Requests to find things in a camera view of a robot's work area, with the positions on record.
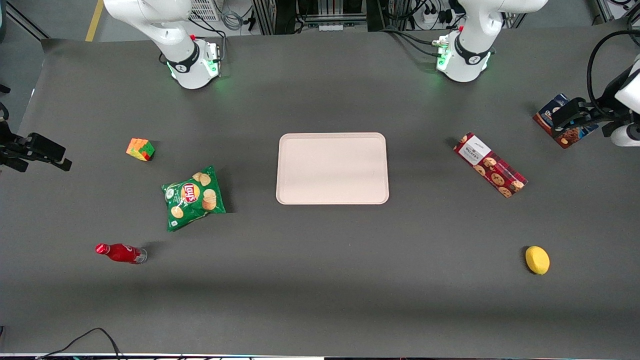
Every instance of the coca-cola bottle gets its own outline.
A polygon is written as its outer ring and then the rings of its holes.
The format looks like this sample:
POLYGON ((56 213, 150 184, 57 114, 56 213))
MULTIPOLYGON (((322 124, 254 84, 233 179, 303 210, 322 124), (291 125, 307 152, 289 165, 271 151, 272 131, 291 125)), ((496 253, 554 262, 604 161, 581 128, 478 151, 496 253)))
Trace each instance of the coca-cola bottle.
POLYGON ((121 263, 142 264, 147 260, 147 251, 145 249, 120 243, 113 245, 100 243, 96 245, 95 251, 98 254, 107 255, 109 259, 113 261, 119 261, 121 263))

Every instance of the lemon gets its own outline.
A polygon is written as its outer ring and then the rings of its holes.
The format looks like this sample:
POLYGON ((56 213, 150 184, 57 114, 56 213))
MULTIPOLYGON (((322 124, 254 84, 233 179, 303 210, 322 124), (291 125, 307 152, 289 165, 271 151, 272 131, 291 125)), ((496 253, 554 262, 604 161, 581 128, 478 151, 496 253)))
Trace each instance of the lemon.
POLYGON ((549 255, 543 248, 539 246, 529 247, 525 258, 527 259, 527 266, 535 274, 544 275, 549 270, 549 255))

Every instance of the tray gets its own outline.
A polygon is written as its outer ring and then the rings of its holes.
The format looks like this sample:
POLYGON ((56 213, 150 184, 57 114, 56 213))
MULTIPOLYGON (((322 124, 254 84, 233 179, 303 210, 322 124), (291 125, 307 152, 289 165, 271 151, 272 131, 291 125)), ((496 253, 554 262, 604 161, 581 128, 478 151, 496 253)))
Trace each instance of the tray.
POLYGON ((284 205, 380 205, 389 198, 379 133, 291 133, 280 138, 276 198, 284 205))

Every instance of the lay's logo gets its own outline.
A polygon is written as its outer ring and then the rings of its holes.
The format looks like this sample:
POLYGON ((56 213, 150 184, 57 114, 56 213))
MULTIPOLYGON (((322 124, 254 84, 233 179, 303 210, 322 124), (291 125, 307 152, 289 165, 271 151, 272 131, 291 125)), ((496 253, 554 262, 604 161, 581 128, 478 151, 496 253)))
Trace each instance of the lay's logo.
POLYGON ((200 188, 192 183, 186 183, 180 191, 180 196, 186 202, 195 202, 200 196, 200 188))

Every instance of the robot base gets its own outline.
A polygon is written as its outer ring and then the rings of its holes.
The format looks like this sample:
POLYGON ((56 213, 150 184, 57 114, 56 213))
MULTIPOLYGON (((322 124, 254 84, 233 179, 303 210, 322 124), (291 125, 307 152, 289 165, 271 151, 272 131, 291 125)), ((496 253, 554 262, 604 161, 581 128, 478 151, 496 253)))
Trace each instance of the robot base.
POLYGON ((171 76, 187 89, 202 88, 213 78, 220 74, 220 62, 218 60, 218 46, 204 40, 196 39, 194 43, 200 47, 200 58, 191 66, 189 72, 178 72, 171 65, 171 76))
POLYGON ((438 53, 440 58, 436 64, 436 69, 442 71, 449 79, 458 81, 460 83, 468 83, 475 80, 480 73, 486 69, 486 63, 491 56, 491 53, 487 53, 484 59, 475 65, 469 65, 465 59, 456 52, 451 44, 456 41, 456 37, 460 34, 459 31, 452 31, 448 35, 440 37, 441 42, 448 42, 449 46, 446 48, 439 48, 438 53))

